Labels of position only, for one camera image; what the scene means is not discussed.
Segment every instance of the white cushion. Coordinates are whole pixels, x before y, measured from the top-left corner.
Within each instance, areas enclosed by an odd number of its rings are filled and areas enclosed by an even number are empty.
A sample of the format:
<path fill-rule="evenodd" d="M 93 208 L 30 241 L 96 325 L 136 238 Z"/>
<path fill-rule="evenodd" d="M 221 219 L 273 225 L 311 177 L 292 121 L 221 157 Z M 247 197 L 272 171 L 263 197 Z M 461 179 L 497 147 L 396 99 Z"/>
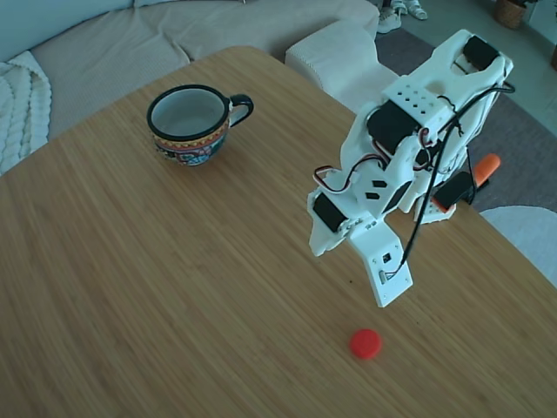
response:
<path fill-rule="evenodd" d="M 379 63 L 373 34 L 347 21 L 293 45 L 285 62 L 356 113 L 365 103 L 379 101 L 380 93 L 398 77 Z"/>
<path fill-rule="evenodd" d="M 284 59 L 290 46 L 339 19 L 371 27 L 379 21 L 377 8 L 366 0 L 185 1 L 139 10 L 194 60 L 234 45 Z"/>
<path fill-rule="evenodd" d="M 543 207 L 503 206 L 481 215 L 557 287 L 557 213 Z"/>
<path fill-rule="evenodd" d="M 135 0 L 133 2 L 133 7 L 144 7 L 144 6 L 152 6 L 154 4 L 159 4 L 159 3 L 168 3 L 168 2 L 177 2 L 179 0 Z M 235 2 L 240 1 L 241 3 L 245 3 L 245 0 L 232 0 Z"/>
<path fill-rule="evenodd" d="M 0 62 L 132 0 L 0 0 Z"/>
<path fill-rule="evenodd" d="M 32 53 L 52 86 L 50 138 L 190 62 L 134 9 L 96 17 Z"/>

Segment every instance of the ceramic mug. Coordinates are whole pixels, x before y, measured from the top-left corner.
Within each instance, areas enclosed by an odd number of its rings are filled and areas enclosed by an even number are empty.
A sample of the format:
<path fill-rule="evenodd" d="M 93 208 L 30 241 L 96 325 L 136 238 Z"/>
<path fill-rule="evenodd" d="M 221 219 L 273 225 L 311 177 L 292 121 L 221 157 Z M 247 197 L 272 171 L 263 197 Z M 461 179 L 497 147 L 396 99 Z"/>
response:
<path fill-rule="evenodd" d="M 228 130 L 253 112 L 245 94 L 230 98 L 201 84 L 175 87 L 158 96 L 147 111 L 155 146 L 182 165 L 200 165 L 221 148 Z"/>

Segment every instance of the white robotic arm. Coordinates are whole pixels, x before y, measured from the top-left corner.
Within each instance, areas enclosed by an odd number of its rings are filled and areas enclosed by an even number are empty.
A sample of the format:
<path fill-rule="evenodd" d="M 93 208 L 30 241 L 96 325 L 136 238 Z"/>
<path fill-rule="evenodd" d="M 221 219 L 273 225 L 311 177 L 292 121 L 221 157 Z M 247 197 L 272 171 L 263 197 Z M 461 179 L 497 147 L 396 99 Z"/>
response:
<path fill-rule="evenodd" d="M 462 167 L 496 99 L 492 93 L 505 90 L 512 68 L 508 57 L 459 31 L 387 87 L 381 103 L 364 106 L 341 147 L 340 170 L 316 170 L 319 187 L 307 202 L 310 247 L 319 256 L 348 238 L 380 307 L 412 285 L 407 253 L 385 216 L 397 208 L 409 212 L 418 199 L 420 212 L 432 187 Z M 427 222 L 423 214 L 418 222 Z"/>

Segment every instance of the red bottle cap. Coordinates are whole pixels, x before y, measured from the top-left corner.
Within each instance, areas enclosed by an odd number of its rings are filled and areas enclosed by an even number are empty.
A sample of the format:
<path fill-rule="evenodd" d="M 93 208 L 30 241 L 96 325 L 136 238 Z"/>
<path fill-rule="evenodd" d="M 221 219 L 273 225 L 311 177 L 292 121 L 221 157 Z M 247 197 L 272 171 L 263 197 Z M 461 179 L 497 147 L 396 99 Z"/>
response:
<path fill-rule="evenodd" d="M 350 349 L 356 357 L 370 360 L 381 351 L 381 337 L 371 329 L 360 329 L 350 340 Z"/>

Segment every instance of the sneaker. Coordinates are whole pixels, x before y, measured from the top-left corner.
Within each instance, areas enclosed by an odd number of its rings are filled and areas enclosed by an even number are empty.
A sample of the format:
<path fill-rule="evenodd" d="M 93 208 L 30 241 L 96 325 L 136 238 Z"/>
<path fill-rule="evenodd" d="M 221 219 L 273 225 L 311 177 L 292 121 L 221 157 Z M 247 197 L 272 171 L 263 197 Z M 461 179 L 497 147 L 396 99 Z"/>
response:
<path fill-rule="evenodd" d="M 418 20 L 427 20 L 427 12 L 421 7 L 419 0 L 404 0 L 404 5 L 410 11 L 410 14 Z"/>
<path fill-rule="evenodd" d="M 406 7 L 406 3 L 405 3 L 404 0 L 392 0 L 391 1 L 391 8 L 394 11 L 399 11 L 400 10 L 401 15 L 407 15 L 408 14 L 408 8 Z"/>
<path fill-rule="evenodd" d="M 402 26 L 400 20 L 401 10 L 395 10 L 390 7 L 384 7 L 379 15 L 379 25 L 377 27 L 378 33 L 389 33 L 391 30 L 398 29 Z"/>

